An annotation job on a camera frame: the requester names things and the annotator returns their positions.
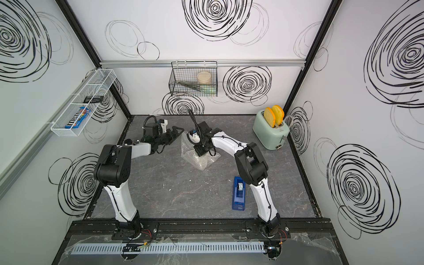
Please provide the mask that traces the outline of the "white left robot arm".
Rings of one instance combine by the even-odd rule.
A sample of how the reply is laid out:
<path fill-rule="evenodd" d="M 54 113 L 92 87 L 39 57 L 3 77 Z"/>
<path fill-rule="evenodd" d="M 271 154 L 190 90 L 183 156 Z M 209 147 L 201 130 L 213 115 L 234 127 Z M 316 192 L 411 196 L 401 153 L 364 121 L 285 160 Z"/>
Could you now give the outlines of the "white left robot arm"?
<path fill-rule="evenodd" d="M 105 145 L 94 169 L 95 180 L 109 195 L 118 230 L 127 233 L 131 240 L 144 233 L 139 211 L 129 191 L 131 160 L 159 153 L 160 146 L 171 145 L 184 132 L 180 127 L 166 127 L 167 120 L 155 120 L 143 126 L 140 140 L 128 139 L 122 145 Z"/>

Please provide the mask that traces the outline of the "mint green toaster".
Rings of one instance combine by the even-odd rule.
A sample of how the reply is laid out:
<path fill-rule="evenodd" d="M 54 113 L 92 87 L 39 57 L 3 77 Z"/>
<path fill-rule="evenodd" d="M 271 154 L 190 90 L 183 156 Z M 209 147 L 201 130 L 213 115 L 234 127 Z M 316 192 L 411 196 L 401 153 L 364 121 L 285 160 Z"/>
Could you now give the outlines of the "mint green toaster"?
<path fill-rule="evenodd" d="M 266 149 L 278 150 L 286 142 L 290 127 L 283 121 L 280 126 L 271 128 L 263 114 L 264 110 L 256 114 L 253 131 Z"/>

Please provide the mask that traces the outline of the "front yellow toast slice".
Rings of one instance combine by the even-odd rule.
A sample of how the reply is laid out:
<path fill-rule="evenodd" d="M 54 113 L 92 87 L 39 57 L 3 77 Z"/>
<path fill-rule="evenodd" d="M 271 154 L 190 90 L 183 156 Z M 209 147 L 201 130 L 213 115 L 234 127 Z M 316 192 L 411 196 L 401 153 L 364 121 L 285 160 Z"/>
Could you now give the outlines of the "front yellow toast slice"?
<path fill-rule="evenodd" d="M 267 107 L 264 112 L 263 112 L 263 117 L 265 118 L 267 124 L 271 127 L 274 128 L 275 124 L 276 124 L 276 116 L 273 112 L 273 110 L 269 107 Z"/>

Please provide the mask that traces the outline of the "small black box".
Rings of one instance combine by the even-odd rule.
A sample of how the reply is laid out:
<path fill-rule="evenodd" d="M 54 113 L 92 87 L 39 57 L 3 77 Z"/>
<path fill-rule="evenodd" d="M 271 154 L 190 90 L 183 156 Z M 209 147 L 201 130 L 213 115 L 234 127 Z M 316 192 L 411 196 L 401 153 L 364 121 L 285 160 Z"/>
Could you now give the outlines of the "small black box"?
<path fill-rule="evenodd" d="M 84 100 L 84 104 L 97 104 L 102 103 L 104 96 L 87 96 Z"/>

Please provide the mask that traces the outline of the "rear yellow toast slice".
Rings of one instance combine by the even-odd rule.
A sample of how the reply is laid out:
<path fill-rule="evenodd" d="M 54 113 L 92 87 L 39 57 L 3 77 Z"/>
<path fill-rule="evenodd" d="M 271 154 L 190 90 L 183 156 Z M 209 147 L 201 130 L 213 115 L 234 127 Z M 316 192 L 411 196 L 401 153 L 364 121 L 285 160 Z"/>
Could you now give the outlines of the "rear yellow toast slice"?
<path fill-rule="evenodd" d="M 275 115 L 275 127 L 278 127 L 282 124 L 285 113 L 279 105 L 274 105 L 271 110 Z"/>

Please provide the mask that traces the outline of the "green item in basket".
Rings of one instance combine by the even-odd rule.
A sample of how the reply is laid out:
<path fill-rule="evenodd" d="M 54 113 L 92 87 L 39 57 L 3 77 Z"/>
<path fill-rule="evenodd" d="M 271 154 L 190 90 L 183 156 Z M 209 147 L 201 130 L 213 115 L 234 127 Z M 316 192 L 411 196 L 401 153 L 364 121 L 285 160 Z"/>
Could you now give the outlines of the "green item in basket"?
<path fill-rule="evenodd" d="M 200 89 L 205 95 L 216 95 L 218 91 L 216 85 L 200 85 Z"/>

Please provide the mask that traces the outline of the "blue candy packet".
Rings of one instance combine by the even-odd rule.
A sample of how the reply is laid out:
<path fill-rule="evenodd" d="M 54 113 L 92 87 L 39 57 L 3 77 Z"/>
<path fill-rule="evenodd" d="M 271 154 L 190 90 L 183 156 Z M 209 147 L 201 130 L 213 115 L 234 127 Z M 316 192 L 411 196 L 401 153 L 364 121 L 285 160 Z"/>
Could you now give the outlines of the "blue candy packet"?
<path fill-rule="evenodd" d="M 65 129 L 78 129 L 90 113 L 91 110 L 89 108 L 80 107 L 71 120 L 65 125 Z"/>

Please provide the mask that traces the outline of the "beige round container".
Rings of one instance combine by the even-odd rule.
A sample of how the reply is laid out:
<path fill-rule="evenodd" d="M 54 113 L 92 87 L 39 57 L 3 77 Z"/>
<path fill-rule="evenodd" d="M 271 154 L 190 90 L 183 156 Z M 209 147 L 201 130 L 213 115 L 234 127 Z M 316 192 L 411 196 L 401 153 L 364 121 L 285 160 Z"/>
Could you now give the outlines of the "beige round container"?
<path fill-rule="evenodd" d="M 202 71 L 197 74 L 197 82 L 200 85 L 211 85 L 212 84 L 212 74 L 207 71 Z"/>

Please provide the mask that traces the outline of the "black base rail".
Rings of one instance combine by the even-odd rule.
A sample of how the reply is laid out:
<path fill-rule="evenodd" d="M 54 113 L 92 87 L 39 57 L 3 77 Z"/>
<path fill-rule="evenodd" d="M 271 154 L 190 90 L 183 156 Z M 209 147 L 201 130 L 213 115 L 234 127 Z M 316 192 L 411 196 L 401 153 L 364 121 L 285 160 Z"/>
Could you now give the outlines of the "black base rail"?
<path fill-rule="evenodd" d="M 86 219 L 74 221 L 65 236 L 102 236 L 109 235 L 115 240 L 135 241 L 156 240 L 166 236 L 183 235 L 221 235 L 229 234 L 237 239 L 266 239 L 261 232 L 262 225 L 257 218 L 244 219 L 142 219 L 140 232 L 124 231 L 118 228 L 113 219 Z M 291 238 L 294 234 L 329 234 L 336 233 L 332 222 L 327 218 L 286 218 L 280 221 L 278 232 L 272 240 Z"/>

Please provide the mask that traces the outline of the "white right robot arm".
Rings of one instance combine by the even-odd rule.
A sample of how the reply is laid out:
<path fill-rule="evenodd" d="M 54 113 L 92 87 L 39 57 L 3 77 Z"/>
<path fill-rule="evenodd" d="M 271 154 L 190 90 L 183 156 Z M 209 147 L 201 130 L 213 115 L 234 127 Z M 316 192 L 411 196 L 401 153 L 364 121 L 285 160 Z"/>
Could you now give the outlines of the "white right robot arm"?
<path fill-rule="evenodd" d="M 269 167 L 257 144 L 238 141 L 218 128 L 210 128 L 205 121 L 195 125 L 195 129 L 187 133 L 187 138 L 200 157 L 221 149 L 235 159 L 238 176 L 253 192 L 261 220 L 261 233 L 268 238 L 274 237 L 281 218 L 268 186 Z"/>

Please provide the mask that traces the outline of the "yellow toast slice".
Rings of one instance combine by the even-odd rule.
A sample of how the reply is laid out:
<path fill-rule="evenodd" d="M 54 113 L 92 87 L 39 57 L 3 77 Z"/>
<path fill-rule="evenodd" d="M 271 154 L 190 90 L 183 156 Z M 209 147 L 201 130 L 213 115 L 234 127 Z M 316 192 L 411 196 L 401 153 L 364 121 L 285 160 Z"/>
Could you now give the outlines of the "yellow toast slice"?
<path fill-rule="evenodd" d="M 275 115 L 275 127 L 278 127 L 282 124 L 285 113 L 279 105 L 274 105 L 271 110 Z"/>
<path fill-rule="evenodd" d="M 276 116 L 273 112 L 273 110 L 269 107 L 267 107 L 264 112 L 263 112 L 263 117 L 265 118 L 267 124 L 271 127 L 274 128 L 275 124 L 276 124 Z"/>

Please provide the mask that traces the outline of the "blue tape dispenser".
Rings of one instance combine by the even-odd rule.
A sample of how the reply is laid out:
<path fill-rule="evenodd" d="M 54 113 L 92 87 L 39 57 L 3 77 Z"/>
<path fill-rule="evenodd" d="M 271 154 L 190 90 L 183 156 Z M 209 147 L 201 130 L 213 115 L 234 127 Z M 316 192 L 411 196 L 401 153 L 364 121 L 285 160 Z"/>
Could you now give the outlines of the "blue tape dispenser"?
<path fill-rule="evenodd" d="M 232 209 L 245 210 L 246 184 L 241 177 L 234 177 Z"/>

